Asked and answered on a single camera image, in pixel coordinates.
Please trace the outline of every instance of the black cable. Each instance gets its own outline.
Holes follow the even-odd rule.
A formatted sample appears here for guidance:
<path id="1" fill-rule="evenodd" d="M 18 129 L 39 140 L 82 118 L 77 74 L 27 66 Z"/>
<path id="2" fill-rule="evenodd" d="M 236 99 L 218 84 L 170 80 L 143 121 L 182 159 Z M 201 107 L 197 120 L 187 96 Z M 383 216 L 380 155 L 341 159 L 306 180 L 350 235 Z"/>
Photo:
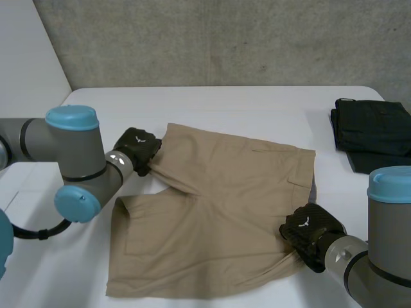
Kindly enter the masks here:
<path id="1" fill-rule="evenodd" d="M 13 225 L 14 236 L 19 239 L 39 239 L 40 241 L 48 239 L 51 236 L 62 233 L 71 225 L 71 222 L 68 220 L 63 220 L 57 226 L 51 229 L 44 229 L 39 231 L 30 231 Z"/>

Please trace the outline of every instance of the khaki shorts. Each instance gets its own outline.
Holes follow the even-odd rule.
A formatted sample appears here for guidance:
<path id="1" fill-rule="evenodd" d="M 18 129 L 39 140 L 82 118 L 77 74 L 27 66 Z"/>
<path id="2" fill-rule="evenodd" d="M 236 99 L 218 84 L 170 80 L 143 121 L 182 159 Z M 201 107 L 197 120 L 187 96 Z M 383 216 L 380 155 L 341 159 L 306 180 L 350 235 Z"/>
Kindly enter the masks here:
<path id="1" fill-rule="evenodd" d="M 302 266 L 279 234 L 308 202 L 315 152 L 169 124 L 152 175 L 171 187 L 116 200 L 107 296 L 212 298 Z"/>

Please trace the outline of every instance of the folded black pants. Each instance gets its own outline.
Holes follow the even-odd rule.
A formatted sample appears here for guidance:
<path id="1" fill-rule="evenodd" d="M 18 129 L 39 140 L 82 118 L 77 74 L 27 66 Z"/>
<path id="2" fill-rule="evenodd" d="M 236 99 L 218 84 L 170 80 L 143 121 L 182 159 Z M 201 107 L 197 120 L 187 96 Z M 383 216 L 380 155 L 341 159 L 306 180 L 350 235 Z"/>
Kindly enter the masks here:
<path id="1" fill-rule="evenodd" d="M 339 99 L 335 106 L 335 144 L 354 172 L 411 165 L 411 115 L 401 103 Z"/>

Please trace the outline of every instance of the blue joint cap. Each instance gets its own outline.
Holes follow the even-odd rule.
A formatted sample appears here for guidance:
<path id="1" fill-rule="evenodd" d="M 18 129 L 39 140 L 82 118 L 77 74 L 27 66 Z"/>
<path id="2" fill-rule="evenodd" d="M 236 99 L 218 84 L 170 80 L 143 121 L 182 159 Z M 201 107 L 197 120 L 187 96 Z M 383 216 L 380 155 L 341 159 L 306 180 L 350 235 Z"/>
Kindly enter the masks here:
<path id="1" fill-rule="evenodd" d="M 10 220 L 0 209 L 0 279 L 6 271 L 6 260 L 13 252 L 14 232 Z"/>
<path id="2" fill-rule="evenodd" d="M 369 176 L 367 194 L 383 203 L 411 203 L 411 166 L 385 167 Z"/>
<path id="3" fill-rule="evenodd" d="M 46 114 L 48 125 L 61 130 L 85 131 L 98 127 L 96 111 L 88 106 L 68 105 L 49 110 Z"/>
<path id="4" fill-rule="evenodd" d="M 61 187 L 54 204 L 60 215 L 73 223 L 87 223 L 101 210 L 100 202 L 91 192 L 74 185 Z"/>

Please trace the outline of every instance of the gray wall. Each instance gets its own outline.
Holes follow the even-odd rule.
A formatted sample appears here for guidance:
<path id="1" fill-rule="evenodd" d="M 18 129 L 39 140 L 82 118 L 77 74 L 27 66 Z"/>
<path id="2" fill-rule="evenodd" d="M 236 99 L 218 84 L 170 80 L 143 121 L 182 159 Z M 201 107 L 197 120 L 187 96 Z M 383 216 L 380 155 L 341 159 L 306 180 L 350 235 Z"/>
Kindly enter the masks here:
<path id="1" fill-rule="evenodd" d="M 411 0 L 34 0 L 73 89 L 366 85 L 411 101 Z"/>

